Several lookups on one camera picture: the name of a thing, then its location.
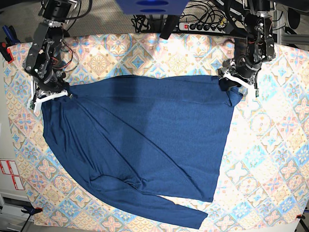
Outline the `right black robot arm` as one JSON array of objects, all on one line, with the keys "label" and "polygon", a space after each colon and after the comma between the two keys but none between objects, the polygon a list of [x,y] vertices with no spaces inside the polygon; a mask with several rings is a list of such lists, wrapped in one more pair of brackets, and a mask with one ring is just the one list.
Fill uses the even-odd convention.
[{"label": "right black robot arm", "polygon": [[31,97],[28,108],[39,113],[44,102],[70,96],[69,84],[65,82],[63,69],[69,64],[61,60],[64,25],[72,19],[70,9],[81,6],[80,0],[43,0],[39,15],[43,21],[38,25],[32,45],[23,63],[24,71],[31,76]]}]

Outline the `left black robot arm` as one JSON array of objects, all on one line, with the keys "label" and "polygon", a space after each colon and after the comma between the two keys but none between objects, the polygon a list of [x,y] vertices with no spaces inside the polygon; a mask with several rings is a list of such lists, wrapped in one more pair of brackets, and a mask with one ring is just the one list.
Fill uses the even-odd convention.
[{"label": "left black robot arm", "polygon": [[218,69],[219,86],[222,91],[233,87],[253,88],[258,93],[257,76],[264,62],[272,61],[275,56],[273,39],[273,20],[268,0],[248,0],[248,6],[243,7],[242,15],[244,29],[238,28],[230,15],[232,1],[224,2],[224,13],[234,30],[246,37],[246,54],[227,60]]}]

